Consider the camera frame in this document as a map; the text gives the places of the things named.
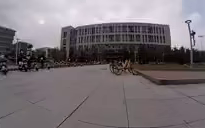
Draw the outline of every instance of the curved building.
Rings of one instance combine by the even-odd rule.
[[[163,49],[171,46],[169,25],[151,23],[102,23],[63,27],[61,49],[67,57],[71,50],[78,52],[97,49],[128,49],[138,51],[140,46]]]

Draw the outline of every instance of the street lamp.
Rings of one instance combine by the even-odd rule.
[[[18,65],[18,42],[20,39],[16,38],[16,64]]]
[[[190,23],[191,20],[186,20],[185,23],[188,24],[188,31],[189,31],[189,36],[190,36],[190,46],[191,46],[191,52],[190,52],[190,67],[192,68],[193,66],[193,47],[192,47],[192,37],[191,37],[191,26]]]

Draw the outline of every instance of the overcast sky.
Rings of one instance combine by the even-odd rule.
[[[172,46],[188,47],[186,19],[205,35],[205,0],[0,0],[0,25],[34,47],[58,47],[62,26],[126,21],[169,24]]]

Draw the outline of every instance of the parked bicycle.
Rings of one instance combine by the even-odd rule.
[[[113,62],[109,65],[110,71],[116,75],[121,75],[123,71],[128,71],[133,75],[138,75],[138,72],[132,67],[132,63],[130,60],[126,60],[123,64],[121,62]]]

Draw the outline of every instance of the distant building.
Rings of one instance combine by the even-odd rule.
[[[152,23],[102,23],[63,27],[60,49],[66,51],[66,58],[81,52],[118,52],[126,49],[140,51],[141,47],[150,51],[164,51],[170,48],[169,25]]]
[[[16,52],[17,49],[18,54],[20,53],[20,51],[23,51],[23,53],[26,55],[29,46],[33,46],[33,45],[27,42],[20,41],[18,43],[13,44],[12,49],[14,52]]]
[[[44,55],[46,58],[52,58],[52,52],[54,48],[43,47],[36,49],[38,55]]]
[[[11,50],[15,30],[0,26],[0,54],[7,54]]]

